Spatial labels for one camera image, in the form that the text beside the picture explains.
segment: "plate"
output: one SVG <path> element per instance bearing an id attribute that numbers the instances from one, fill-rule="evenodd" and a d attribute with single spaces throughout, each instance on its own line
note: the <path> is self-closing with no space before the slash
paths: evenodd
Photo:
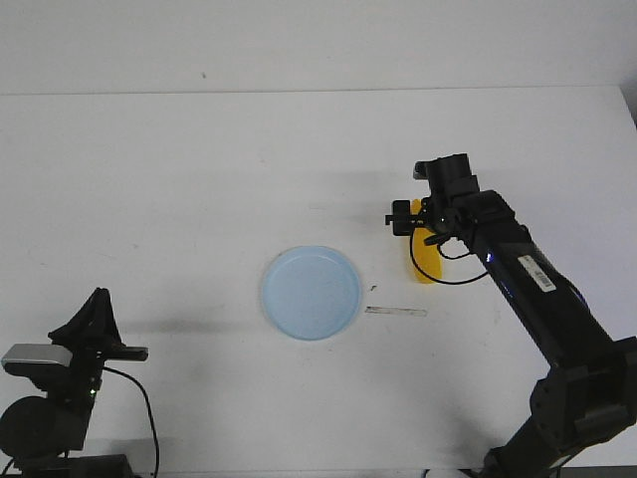
<path id="1" fill-rule="evenodd" d="M 279 330 L 295 339 L 318 341 L 349 325 L 361 295 L 358 274 L 342 254 L 303 246 L 271 264 L 263 280 L 262 302 Z"/>

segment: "barcode label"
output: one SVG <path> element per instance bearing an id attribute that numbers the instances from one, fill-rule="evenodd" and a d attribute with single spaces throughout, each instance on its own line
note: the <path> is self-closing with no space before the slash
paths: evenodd
<path id="1" fill-rule="evenodd" d="M 541 269 L 533 257 L 521 256 L 518 260 L 543 292 L 551 292 L 557 289 L 555 284 L 548 278 L 548 275 Z"/>

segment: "white table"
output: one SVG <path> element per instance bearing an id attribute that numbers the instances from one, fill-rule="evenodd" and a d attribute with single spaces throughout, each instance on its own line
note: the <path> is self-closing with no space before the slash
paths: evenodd
<path id="1" fill-rule="evenodd" d="M 164 471 L 479 466 L 529 416 L 547 366 L 489 279 L 422 286 L 393 199 L 414 161 L 468 152 L 614 339 L 637 333 L 637 134 L 616 88 L 0 98 L 2 348 L 45 343 L 107 287 L 111 363 L 147 387 Z M 260 307 L 298 245 L 345 254 L 366 306 L 303 343 Z M 474 259 L 447 269 L 465 278 Z M 0 408 L 35 394 L 0 377 Z M 151 468 L 141 397 L 105 376 L 87 452 Z M 637 464 L 637 428 L 573 464 Z"/>

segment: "white wall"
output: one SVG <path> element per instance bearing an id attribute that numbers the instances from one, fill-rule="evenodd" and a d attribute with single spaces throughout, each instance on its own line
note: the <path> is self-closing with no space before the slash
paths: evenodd
<path id="1" fill-rule="evenodd" d="M 637 2 L 3 2 L 0 93 L 628 85 Z"/>

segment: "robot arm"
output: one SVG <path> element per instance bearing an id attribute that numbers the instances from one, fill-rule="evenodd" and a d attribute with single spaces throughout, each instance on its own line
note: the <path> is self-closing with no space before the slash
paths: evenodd
<path id="1" fill-rule="evenodd" d="M 547 476 L 584 448 L 637 420 L 637 339 L 613 342 L 577 289 L 548 262 L 515 212 L 481 191 L 466 154 L 416 163 L 431 195 L 418 215 L 394 201 L 394 235 L 427 227 L 428 243 L 451 237 L 476 254 L 550 365 L 531 394 L 531 417 L 485 458 L 486 477 Z"/>
<path id="2" fill-rule="evenodd" d="M 106 360 L 148 357 L 147 348 L 121 342 L 107 289 L 96 289 L 49 338 L 50 345 L 17 344 L 2 358 L 8 373 L 47 394 L 21 398 L 0 417 L 0 449 L 23 470 L 82 450 Z"/>

